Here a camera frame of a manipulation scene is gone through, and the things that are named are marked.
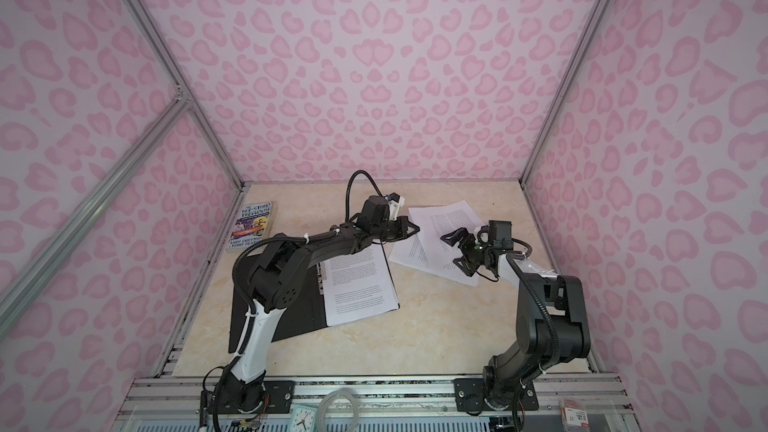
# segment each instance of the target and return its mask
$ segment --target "pink leopard print wall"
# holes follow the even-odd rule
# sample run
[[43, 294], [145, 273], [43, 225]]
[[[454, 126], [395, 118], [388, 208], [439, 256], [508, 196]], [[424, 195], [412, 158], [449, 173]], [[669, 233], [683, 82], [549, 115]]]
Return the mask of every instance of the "pink leopard print wall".
[[146, 0], [243, 177], [519, 177], [594, 0]]
[[183, 117], [0, 344], [0, 429], [109, 430], [234, 190]]
[[647, 432], [768, 430], [768, 0], [618, 0], [533, 199]]
[[174, 94], [120, 0], [0, 0], [0, 294]]

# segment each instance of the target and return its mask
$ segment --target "white clock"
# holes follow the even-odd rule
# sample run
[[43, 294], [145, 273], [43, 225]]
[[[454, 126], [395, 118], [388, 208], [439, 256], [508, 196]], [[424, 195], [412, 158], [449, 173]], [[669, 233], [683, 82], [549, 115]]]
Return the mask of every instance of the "white clock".
[[288, 432], [313, 432], [315, 429], [315, 412], [317, 412], [315, 408], [294, 404], [290, 413]]

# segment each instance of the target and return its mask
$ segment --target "book cover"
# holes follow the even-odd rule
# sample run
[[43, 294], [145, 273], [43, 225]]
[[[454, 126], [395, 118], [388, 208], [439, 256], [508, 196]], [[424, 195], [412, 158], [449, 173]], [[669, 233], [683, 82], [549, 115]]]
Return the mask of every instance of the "book cover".
[[245, 248], [261, 242], [269, 232], [271, 212], [272, 202], [243, 206], [232, 227], [230, 239], [226, 244], [227, 250]]

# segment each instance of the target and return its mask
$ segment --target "vent grille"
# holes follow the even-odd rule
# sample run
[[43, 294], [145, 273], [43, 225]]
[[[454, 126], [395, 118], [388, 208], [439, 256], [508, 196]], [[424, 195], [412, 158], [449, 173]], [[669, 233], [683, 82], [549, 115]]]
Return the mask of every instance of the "vent grille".
[[[329, 432], [346, 432], [349, 419], [326, 420]], [[229, 424], [222, 432], [241, 432]], [[146, 420], [137, 432], [197, 432], [196, 420]], [[267, 419], [259, 432], [288, 432], [288, 419]], [[489, 432], [488, 418], [361, 418], [357, 432]]]

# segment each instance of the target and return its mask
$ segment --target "small box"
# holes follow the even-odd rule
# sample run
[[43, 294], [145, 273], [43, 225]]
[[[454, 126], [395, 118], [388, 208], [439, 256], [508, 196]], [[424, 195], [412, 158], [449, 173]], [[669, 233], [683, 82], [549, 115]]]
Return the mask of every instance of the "small box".
[[581, 400], [574, 398], [560, 399], [560, 411], [565, 432], [585, 432], [589, 430], [589, 418]]

